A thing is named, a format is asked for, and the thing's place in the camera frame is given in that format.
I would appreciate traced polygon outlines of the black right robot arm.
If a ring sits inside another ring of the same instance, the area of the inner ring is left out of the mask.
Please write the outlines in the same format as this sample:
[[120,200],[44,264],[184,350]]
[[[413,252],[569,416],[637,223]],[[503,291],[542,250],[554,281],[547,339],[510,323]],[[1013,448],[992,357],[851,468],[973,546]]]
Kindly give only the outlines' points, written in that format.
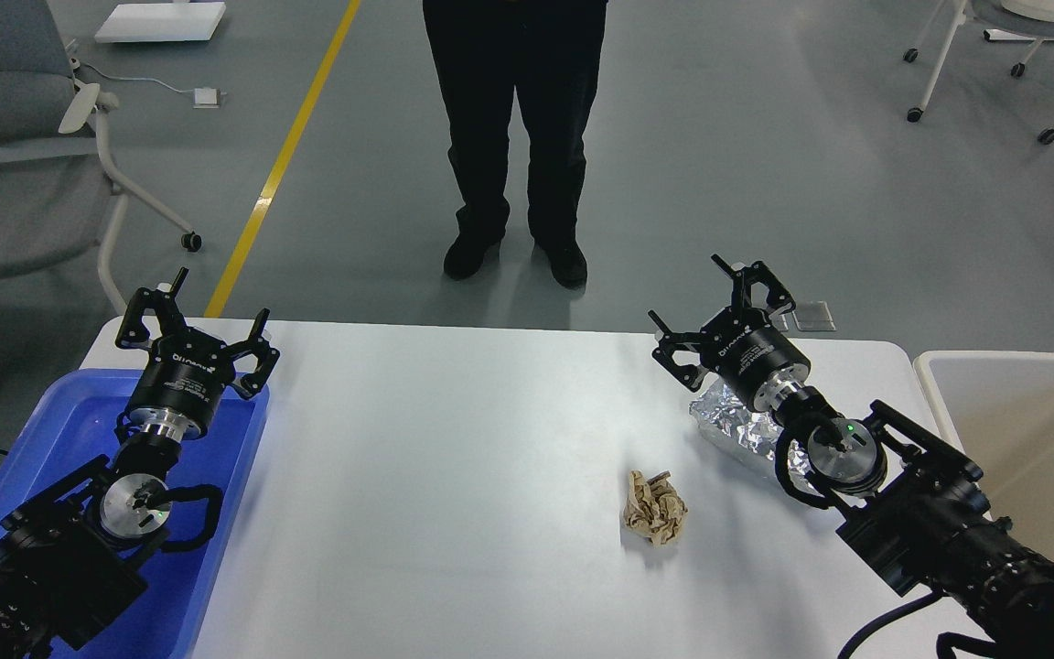
[[780,426],[773,469],[780,487],[816,509],[844,517],[850,549],[897,595],[929,595],[878,616],[840,651],[850,658],[871,634],[941,598],[953,598],[984,638],[938,635],[940,658],[1054,658],[1054,560],[1011,535],[1007,517],[987,520],[990,501],[974,460],[886,402],[868,416],[844,416],[807,384],[811,363],[773,324],[795,303],[764,263],[715,265],[731,280],[731,301],[694,332],[655,316],[652,356],[698,391],[708,373],[750,412]]

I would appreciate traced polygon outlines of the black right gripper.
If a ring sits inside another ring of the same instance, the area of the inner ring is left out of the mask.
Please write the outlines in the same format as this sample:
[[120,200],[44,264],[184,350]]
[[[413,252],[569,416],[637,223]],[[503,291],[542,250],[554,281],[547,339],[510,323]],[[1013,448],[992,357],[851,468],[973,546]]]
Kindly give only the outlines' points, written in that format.
[[[801,387],[811,373],[809,358],[781,333],[788,330],[785,316],[796,301],[761,260],[731,265],[713,254],[711,261],[731,280],[729,303],[695,332],[674,332],[649,309],[657,327],[652,358],[687,391],[698,392],[708,375],[719,375],[748,409],[769,412],[783,384]],[[678,353],[698,355],[698,362],[678,363]]]

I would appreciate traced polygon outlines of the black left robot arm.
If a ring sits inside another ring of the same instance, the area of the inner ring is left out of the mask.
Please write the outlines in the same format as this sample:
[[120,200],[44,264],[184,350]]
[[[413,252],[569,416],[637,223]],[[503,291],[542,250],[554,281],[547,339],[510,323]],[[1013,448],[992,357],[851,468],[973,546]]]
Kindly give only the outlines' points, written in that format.
[[48,658],[117,621],[147,592],[141,567],[158,553],[191,553],[218,534],[221,485],[168,484],[189,439],[204,438],[227,389],[251,400],[280,351],[260,309],[234,343],[188,324],[177,304],[187,268],[167,287],[138,288],[114,343],[145,351],[118,414],[114,456],[96,456],[1,520],[0,658]]

